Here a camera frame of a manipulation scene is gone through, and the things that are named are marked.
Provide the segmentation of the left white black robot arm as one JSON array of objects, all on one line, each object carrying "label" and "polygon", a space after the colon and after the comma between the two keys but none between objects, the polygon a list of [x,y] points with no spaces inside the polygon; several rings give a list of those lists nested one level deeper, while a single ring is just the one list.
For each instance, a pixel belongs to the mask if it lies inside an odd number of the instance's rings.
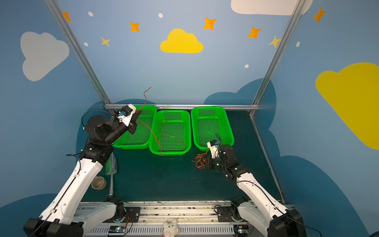
[{"label": "left white black robot arm", "polygon": [[117,121],[102,115],[91,117],[84,127],[88,143],[67,182],[37,218],[30,218],[23,230],[29,237],[82,237],[101,222],[119,213],[119,202],[105,202],[103,207],[74,220],[77,208],[98,173],[106,166],[114,148],[113,143],[124,133],[134,134],[141,112],[120,112]]}]

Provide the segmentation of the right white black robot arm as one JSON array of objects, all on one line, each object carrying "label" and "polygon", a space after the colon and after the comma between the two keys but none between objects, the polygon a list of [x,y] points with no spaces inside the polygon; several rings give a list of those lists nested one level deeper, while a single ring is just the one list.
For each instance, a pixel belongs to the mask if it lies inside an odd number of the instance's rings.
[{"label": "right white black robot arm", "polygon": [[239,164],[231,145],[221,145],[212,140],[207,143],[211,157],[206,169],[222,171],[225,177],[242,190],[250,199],[233,201],[231,209],[235,220],[245,220],[265,237],[306,237],[301,214],[276,200],[256,180],[248,169]]}]

